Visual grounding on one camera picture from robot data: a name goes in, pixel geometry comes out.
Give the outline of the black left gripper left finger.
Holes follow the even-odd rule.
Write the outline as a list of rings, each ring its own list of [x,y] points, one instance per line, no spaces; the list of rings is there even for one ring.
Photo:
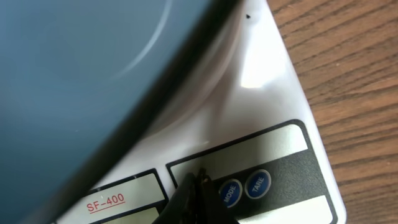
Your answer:
[[[197,198],[195,175],[188,173],[177,187],[172,198],[153,224],[195,224],[197,222]]]

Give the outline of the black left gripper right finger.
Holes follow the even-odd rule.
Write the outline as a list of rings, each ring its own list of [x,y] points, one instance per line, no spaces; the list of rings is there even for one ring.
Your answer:
[[[197,223],[238,224],[222,203],[213,181],[204,168],[197,175]]]

